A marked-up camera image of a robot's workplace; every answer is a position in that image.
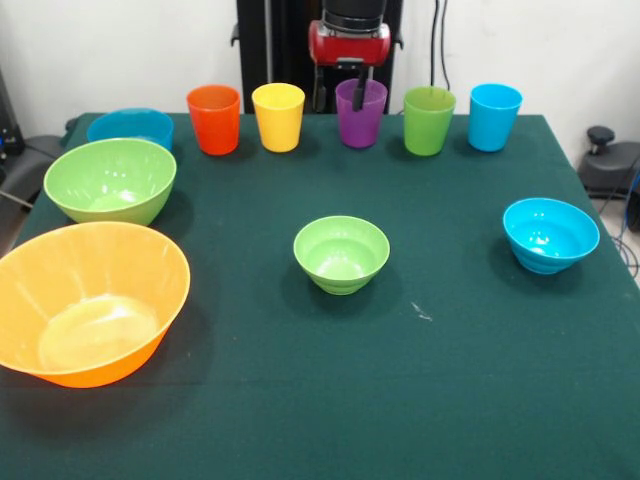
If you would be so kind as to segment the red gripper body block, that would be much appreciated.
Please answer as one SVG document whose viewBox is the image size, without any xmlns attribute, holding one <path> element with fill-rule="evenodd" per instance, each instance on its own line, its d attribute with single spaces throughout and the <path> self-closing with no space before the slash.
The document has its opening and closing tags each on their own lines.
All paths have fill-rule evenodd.
<svg viewBox="0 0 640 480">
<path fill-rule="evenodd" d="M 391 48 L 391 32 L 386 23 L 373 32 L 348 33 L 313 20 L 308 31 L 309 52 L 318 66 L 381 66 Z"/>
</svg>

